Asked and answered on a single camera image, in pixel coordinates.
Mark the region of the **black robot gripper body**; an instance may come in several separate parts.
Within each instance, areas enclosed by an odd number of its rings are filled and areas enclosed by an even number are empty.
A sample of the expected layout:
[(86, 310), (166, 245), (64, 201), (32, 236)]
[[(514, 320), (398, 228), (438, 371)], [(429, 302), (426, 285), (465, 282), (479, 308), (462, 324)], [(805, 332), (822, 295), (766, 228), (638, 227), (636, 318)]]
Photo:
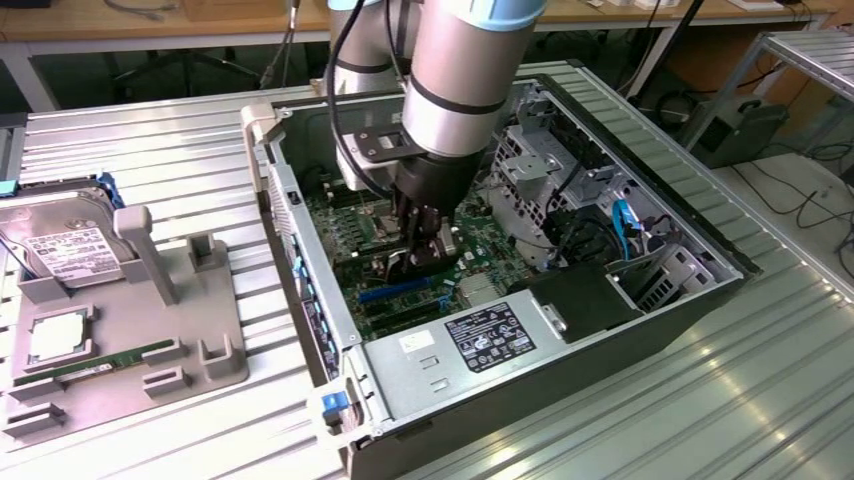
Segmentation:
[(401, 160), (394, 179), (397, 213), (427, 207), (450, 217), (469, 194), (483, 157), (479, 151), (462, 157), (427, 153)]

